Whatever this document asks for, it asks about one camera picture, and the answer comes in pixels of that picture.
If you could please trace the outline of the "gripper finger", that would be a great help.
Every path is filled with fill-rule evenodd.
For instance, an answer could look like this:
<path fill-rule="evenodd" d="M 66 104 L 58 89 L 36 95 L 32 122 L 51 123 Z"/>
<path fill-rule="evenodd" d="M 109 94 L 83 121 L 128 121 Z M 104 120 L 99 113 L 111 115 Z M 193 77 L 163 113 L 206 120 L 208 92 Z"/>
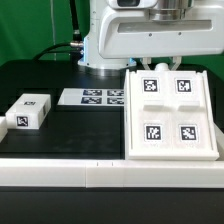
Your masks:
<path fill-rule="evenodd" d="M 141 64 L 145 70 L 150 70 L 151 62 L 152 62 L 152 60 L 150 57 L 143 57 L 141 59 Z"/>
<path fill-rule="evenodd" d="M 181 62 L 182 62 L 181 56 L 171 57 L 171 63 L 169 64 L 169 69 L 171 71 L 177 70 L 178 67 L 180 66 Z"/>

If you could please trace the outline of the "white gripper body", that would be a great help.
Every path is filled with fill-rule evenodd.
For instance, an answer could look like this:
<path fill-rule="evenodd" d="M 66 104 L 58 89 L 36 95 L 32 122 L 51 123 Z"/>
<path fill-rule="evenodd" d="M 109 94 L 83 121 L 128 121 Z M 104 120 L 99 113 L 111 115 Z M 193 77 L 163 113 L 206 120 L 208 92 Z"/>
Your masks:
<path fill-rule="evenodd" d="M 155 21 L 147 9 L 106 7 L 98 34 L 104 58 L 211 55 L 224 52 L 224 4 L 196 4 L 179 21 Z"/>

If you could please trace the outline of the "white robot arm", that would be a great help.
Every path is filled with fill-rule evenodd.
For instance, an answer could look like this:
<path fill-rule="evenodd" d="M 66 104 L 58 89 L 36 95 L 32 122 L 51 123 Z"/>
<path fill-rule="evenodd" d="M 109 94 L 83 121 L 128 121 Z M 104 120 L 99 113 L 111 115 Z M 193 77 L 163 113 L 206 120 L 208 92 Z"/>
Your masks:
<path fill-rule="evenodd" d="M 224 0 L 90 0 L 90 31 L 79 65 L 96 71 L 148 67 L 170 57 L 224 52 Z"/>

